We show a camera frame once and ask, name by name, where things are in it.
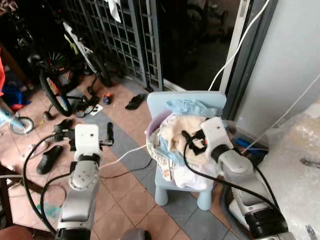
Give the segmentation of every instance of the plastic chair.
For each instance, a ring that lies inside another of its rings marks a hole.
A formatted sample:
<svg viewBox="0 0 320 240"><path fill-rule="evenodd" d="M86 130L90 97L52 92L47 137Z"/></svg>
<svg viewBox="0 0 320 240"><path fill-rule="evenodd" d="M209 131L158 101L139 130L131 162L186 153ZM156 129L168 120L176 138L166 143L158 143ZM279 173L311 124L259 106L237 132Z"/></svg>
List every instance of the plastic chair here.
<svg viewBox="0 0 320 240"><path fill-rule="evenodd" d="M222 110L226 104L226 96L220 92L216 91L168 91L168 92L153 92L148 95L147 104L151 114L154 119L159 114L166 111L166 103L169 100L192 100L200 101L205 104L208 108L217 108L217 114L221 114ZM190 187L180 188L176 184L163 179L162 174L158 168L156 168L155 173L155 202L164 206L167 204L168 192L167 190L176 191L188 191L188 192L199 192L199 197L197 198L197 205L201 210L210 210L212 204L211 192L213 185L206 190L197 191Z"/></svg>

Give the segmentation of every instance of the metal gate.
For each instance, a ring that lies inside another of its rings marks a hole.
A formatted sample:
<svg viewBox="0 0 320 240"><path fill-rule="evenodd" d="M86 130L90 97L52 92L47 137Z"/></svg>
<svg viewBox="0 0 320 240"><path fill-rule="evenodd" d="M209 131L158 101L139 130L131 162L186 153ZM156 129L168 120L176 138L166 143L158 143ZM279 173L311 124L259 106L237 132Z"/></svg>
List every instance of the metal gate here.
<svg viewBox="0 0 320 240"><path fill-rule="evenodd" d="M116 57L128 76L146 88L163 90L158 0L121 0L121 23L104 0L66 0L65 7L77 33L90 34L89 46Z"/></svg>

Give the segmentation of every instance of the wall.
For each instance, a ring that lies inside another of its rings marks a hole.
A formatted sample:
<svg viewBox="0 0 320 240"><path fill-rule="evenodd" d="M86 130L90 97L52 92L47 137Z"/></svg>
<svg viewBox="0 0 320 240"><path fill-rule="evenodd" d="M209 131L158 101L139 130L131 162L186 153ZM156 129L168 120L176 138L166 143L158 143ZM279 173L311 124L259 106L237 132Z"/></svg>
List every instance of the wall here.
<svg viewBox="0 0 320 240"><path fill-rule="evenodd" d="M253 137L271 126L320 72L320 1L279 0L235 121ZM320 80L289 117L320 97Z"/></svg>

